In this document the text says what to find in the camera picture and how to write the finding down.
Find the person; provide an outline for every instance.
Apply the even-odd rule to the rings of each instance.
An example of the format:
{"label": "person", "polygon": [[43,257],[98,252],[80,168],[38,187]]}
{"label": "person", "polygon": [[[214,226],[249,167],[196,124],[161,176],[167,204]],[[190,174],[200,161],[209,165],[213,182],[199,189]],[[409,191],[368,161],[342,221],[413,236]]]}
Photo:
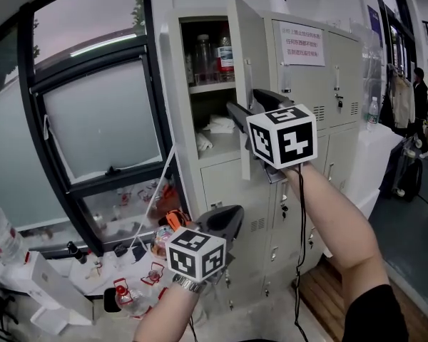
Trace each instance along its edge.
{"label": "person", "polygon": [[[389,285],[369,222],[310,163],[302,166],[301,173],[307,213],[342,267],[342,293],[347,310],[343,341],[407,341],[404,317]],[[299,197],[297,173],[286,169],[285,175]],[[141,321],[135,342],[181,339],[203,286],[194,285],[182,276],[177,276],[177,280]]]}
{"label": "person", "polygon": [[414,69],[414,101],[415,101],[415,129],[417,136],[422,141],[422,154],[420,158],[428,157],[428,143],[423,133],[423,122],[428,114],[428,87],[423,81],[424,72],[420,67]]}

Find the forearm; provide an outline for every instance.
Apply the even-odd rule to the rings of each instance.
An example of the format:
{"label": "forearm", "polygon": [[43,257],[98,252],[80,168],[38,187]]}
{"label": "forearm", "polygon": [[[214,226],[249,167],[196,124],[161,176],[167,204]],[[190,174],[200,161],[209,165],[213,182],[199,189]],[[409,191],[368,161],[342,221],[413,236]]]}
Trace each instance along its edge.
{"label": "forearm", "polygon": [[137,342],[178,342],[198,302],[199,294],[172,284],[136,329]]}
{"label": "forearm", "polygon": [[[299,196],[298,174],[285,171]],[[349,269],[372,257],[381,257],[372,228],[363,214],[311,164],[302,166],[306,211],[343,268]]]}

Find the metal watch band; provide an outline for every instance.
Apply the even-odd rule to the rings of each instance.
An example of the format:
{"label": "metal watch band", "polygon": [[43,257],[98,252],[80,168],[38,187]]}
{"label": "metal watch band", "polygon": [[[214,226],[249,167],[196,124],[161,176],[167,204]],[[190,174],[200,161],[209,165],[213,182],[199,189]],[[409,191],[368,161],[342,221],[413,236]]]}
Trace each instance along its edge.
{"label": "metal watch band", "polygon": [[196,294],[201,294],[201,292],[204,290],[204,288],[206,287],[206,283],[203,282],[201,284],[194,282],[188,278],[186,278],[185,276],[176,274],[173,277],[173,282],[181,285],[185,290],[189,290],[193,293]]}

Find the white towel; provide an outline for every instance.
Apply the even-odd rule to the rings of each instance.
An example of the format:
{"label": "white towel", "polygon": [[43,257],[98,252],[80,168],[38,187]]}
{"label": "white towel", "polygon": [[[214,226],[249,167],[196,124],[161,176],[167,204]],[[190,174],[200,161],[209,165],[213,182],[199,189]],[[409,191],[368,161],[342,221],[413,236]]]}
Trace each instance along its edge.
{"label": "white towel", "polygon": [[211,133],[233,133],[235,128],[235,122],[232,119],[226,117],[220,117],[219,115],[212,115],[210,122],[206,125],[203,130],[210,130]]}
{"label": "white towel", "polygon": [[206,151],[208,148],[212,148],[213,144],[209,141],[209,139],[207,139],[203,134],[201,133],[196,133],[195,134],[195,139],[197,142],[197,149],[199,151]]}

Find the black window frame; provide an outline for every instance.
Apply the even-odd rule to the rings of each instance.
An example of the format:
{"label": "black window frame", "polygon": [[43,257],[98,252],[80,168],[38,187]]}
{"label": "black window frame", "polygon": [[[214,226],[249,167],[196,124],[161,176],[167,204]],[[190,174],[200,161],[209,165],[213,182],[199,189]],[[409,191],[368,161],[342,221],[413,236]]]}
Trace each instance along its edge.
{"label": "black window frame", "polygon": [[380,14],[382,17],[382,25],[384,29],[385,41],[387,42],[387,62],[397,67],[398,62],[394,61],[394,51],[392,42],[392,26],[398,31],[399,35],[404,41],[404,47],[407,49],[407,62],[405,76],[408,80],[412,80],[412,65],[411,62],[415,62],[417,66],[417,52],[415,48],[415,37],[412,28],[412,20],[410,17],[409,7],[407,6],[406,0],[396,0],[398,5],[399,20],[394,12],[383,2],[383,0],[377,0],[379,3]]}
{"label": "black window frame", "polygon": [[[165,161],[173,145],[158,67],[152,5],[151,0],[143,0],[145,35],[96,48],[74,58],[57,61],[52,66],[36,72],[33,57],[34,14],[53,1],[55,0],[34,0],[24,4],[15,16],[0,26],[0,39],[10,27],[17,25],[19,85],[27,124],[37,155],[63,210],[83,239],[83,242],[78,242],[78,246],[85,252],[90,249],[97,256],[101,256],[104,252],[112,251],[118,243],[129,246],[132,239],[102,242],[97,237],[98,228],[83,200],[84,197],[159,178],[163,174]],[[51,136],[49,140],[44,140],[43,118],[46,114],[44,93],[86,74],[139,60],[143,63],[146,88],[162,161],[136,169],[123,170],[113,176],[99,177],[72,185]],[[175,157],[170,162],[170,167],[165,175],[173,176],[181,206],[187,212],[188,207]],[[141,238],[146,242],[151,238],[151,232],[144,234]],[[67,248],[60,246],[38,248],[38,250],[46,258],[69,256]]]}

